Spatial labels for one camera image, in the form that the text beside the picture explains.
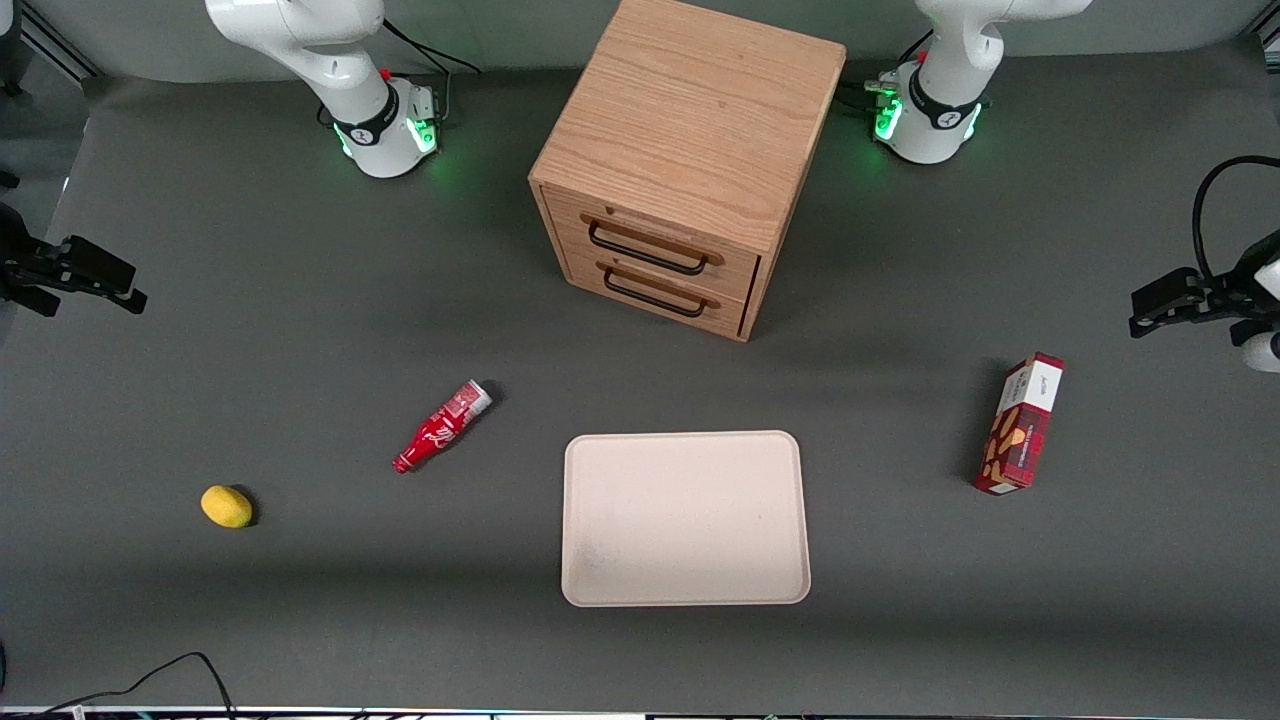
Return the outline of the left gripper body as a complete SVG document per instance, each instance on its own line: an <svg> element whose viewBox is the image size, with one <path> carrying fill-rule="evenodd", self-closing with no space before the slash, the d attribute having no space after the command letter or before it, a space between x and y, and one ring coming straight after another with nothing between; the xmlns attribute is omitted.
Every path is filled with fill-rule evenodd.
<svg viewBox="0 0 1280 720"><path fill-rule="evenodd" d="M1277 272L1279 231L1252 243L1228 272L1208 275L1210 322L1239 320L1247 327L1277 327L1277 290L1258 278L1263 270Z"/></svg>

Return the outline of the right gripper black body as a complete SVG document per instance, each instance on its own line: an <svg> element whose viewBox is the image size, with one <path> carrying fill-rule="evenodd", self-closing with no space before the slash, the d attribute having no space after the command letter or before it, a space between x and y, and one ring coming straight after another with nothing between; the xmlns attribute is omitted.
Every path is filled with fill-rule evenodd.
<svg viewBox="0 0 1280 720"><path fill-rule="evenodd" d="M23 217L1 204L1 286L4 293L19 287L45 287L64 291L60 266L64 243L33 237Z"/></svg>

